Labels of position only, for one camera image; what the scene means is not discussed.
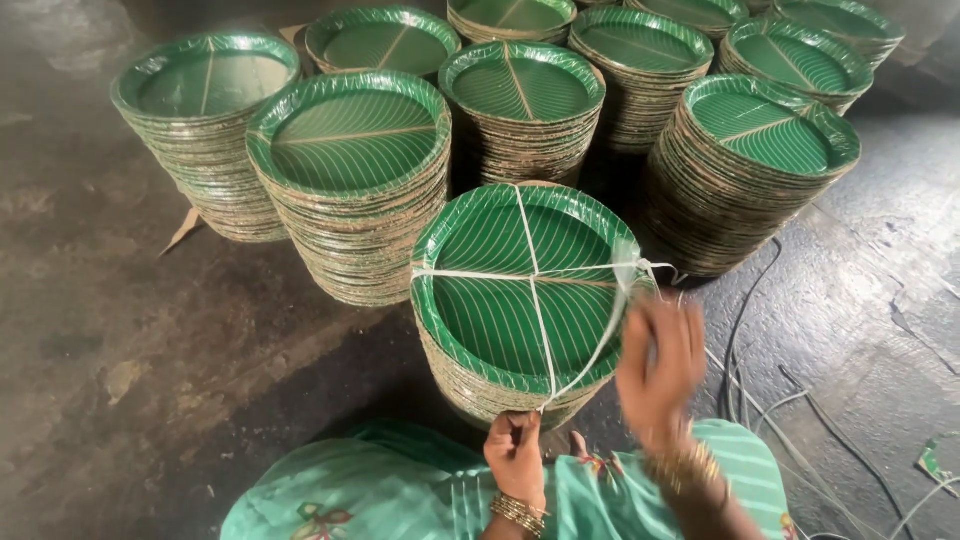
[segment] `gold bangle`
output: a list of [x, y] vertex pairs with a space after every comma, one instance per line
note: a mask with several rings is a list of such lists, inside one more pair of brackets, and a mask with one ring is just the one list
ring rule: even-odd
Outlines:
[[703, 443], [690, 450], [647, 455], [643, 470], [660, 488], [677, 495], [691, 485], [707, 486], [720, 475], [720, 466]]
[[543, 534], [545, 525], [540, 514], [545, 514], [543, 510], [534, 508], [525, 504], [523, 501], [514, 499], [503, 493], [498, 494], [490, 502], [490, 512], [499, 514], [504, 518], [527, 529], [534, 538], [540, 538]]

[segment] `wet floor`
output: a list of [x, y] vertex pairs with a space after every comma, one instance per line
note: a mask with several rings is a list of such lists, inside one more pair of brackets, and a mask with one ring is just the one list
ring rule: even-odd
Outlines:
[[[0, 0], [0, 522], [10, 537], [214, 538], [274, 461], [358, 420], [398, 415], [469, 444], [482, 436], [443, 405], [409, 305], [332, 301], [285, 242], [200, 230], [157, 258], [188, 205], [109, 103], [113, 75], [171, 37], [272, 31], [347, 4]], [[779, 234], [782, 255], [737, 346], [762, 406], [799, 391], [786, 366], [910, 507], [933, 487], [913, 468], [923, 442], [960, 428], [960, 119], [882, 88], [848, 118], [863, 159]], [[605, 166], [594, 157], [585, 187], [629, 218], [623, 193], [642, 178]], [[688, 293], [705, 305], [718, 356], [775, 252]], [[716, 414], [718, 383], [711, 368], [698, 415]], [[838, 498], [888, 535], [897, 518], [880, 484], [810, 405], [772, 416]], [[574, 424], [596, 450], [630, 444], [612, 386]], [[945, 467], [960, 468], [960, 444], [943, 449]], [[785, 479], [806, 532], [859, 537]], [[911, 522], [917, 537], [955, 537], [957, 505], [932, 498]]]

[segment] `woman's left hand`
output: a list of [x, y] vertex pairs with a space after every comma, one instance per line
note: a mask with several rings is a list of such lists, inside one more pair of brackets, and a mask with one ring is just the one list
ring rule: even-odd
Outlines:
[[483, 454], [504, 495], [546, 509], [539, 413], [500, 413], [491, 424]]

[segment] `green saree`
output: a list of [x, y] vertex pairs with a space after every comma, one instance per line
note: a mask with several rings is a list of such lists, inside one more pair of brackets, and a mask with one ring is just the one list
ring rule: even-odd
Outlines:
[[[777, 461], [748, 430], [697, 422], [732, 491], [770, 540], [796, 538]], [[545, 467], [544, 538], [681, 538], [641, 454], [562, 456]], [[434, 431], [377, 422], [281, 459], [233, 507], [222, 540], [428, 540], [479, 537], [496, 483], [481, 455]]]

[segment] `hand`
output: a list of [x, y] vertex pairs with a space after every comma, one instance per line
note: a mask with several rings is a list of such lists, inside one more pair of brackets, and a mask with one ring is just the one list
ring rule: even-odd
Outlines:
[[490, 426], [483, 455], [504, 495], [546, 509], [539, 413], [500, 413]]
[[[651, 337], [657, 360], [648, 366]], [[644, 450], [664, 452], [687, 444], [684, 408], [704, 379], [704, 313], [676, 298], [636, 302], [623, 329], [623, 357], [616, 366], [616, 390], [623, 417]]]

